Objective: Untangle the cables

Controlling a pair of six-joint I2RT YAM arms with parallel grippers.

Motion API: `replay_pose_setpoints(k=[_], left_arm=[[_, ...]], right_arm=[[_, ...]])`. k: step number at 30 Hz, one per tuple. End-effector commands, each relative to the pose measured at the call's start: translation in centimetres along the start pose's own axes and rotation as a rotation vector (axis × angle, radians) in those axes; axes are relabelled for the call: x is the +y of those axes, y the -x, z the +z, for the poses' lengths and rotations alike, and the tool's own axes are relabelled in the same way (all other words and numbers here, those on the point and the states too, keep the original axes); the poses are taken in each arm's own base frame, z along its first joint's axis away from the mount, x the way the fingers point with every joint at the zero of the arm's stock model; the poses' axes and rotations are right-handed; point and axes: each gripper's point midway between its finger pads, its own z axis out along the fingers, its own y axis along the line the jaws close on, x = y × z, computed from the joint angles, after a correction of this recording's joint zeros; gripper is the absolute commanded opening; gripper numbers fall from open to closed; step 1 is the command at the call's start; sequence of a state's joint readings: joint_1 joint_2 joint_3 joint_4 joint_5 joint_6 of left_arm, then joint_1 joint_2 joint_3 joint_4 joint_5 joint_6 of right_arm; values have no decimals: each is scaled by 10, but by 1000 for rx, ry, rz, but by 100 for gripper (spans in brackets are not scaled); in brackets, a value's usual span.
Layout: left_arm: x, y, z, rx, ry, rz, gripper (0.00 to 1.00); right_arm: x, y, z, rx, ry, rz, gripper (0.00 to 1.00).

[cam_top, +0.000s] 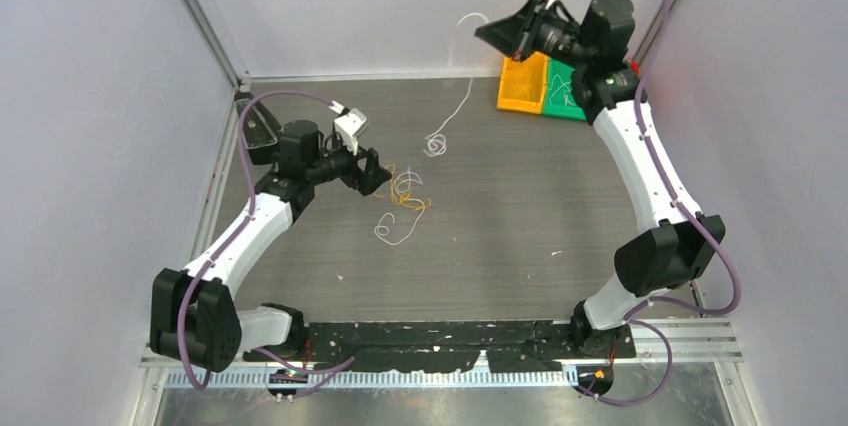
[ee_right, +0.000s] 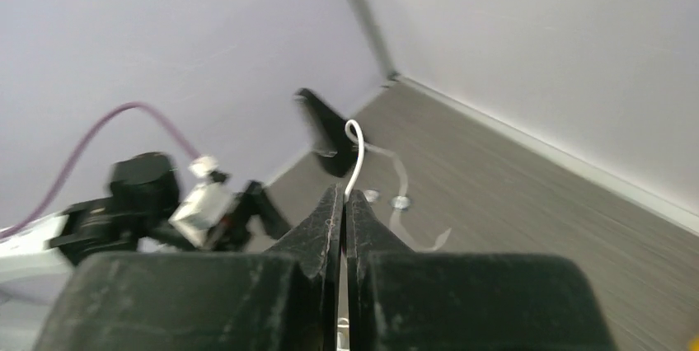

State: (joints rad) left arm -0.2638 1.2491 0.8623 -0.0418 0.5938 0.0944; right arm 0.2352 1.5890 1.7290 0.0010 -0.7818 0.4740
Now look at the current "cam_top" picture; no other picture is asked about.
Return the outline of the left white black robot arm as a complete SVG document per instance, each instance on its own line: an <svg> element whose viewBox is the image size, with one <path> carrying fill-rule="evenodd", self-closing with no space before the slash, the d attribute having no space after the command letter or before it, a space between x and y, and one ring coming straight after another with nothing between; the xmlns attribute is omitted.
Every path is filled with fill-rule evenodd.
<svg viewBox="0 0 848 426"><path fill-rule="evenodd" d="M341 181L363 196L390 172L360 138L367 119L358 110L337 117L329 136L316 123L297 120L278 134L270 169L254 185L240 216L197 258L154 279L149 346L161 356L222 372L240 354L270 347L298 358L307 344L301 311L264 303L239 311L237 292L269 246L299 219L317 186Z"/></svg>

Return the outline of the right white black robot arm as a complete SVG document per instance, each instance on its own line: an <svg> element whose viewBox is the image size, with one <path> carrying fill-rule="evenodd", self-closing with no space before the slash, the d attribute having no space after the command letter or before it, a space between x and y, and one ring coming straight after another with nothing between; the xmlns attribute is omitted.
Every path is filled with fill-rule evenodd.
<svg viewBox="0 0 848 426"><path fill-rule="evenodd" d="M589 357L611 348L635 307L699 278L725 235L721 217L701 211L655 135L640 77L625 60L634 29L630 0L591 0L582 20L559 1L527 0L474 32L510 60L540 53L572 67L574 100L631 199L637 235L616 250L614 275L569 321L567 345Z"/></svg>

